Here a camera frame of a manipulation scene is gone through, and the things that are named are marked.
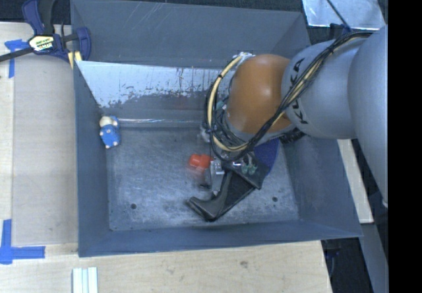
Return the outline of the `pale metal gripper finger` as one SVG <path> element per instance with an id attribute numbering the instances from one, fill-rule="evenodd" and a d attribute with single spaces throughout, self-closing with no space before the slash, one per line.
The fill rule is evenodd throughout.
<path id="1" fill-rule="evenodd" d="M 202 183 L 199 184 L 198 187 L 201 191 L 205 191 L 205 192 L 211 193 L 211 194 L 218 194 L 220 192 L 219 187 L 216 187 L 216 186 L 214 186 L 210 183 L 202 182 Z"/>
<path id="2" fill-rule="evenodd" d="M 193 174 L 199 180 L 213 180 L 221 178 L 224 171 L 220 162 L 212 160 L 207 166 L 194 167 Z"/>

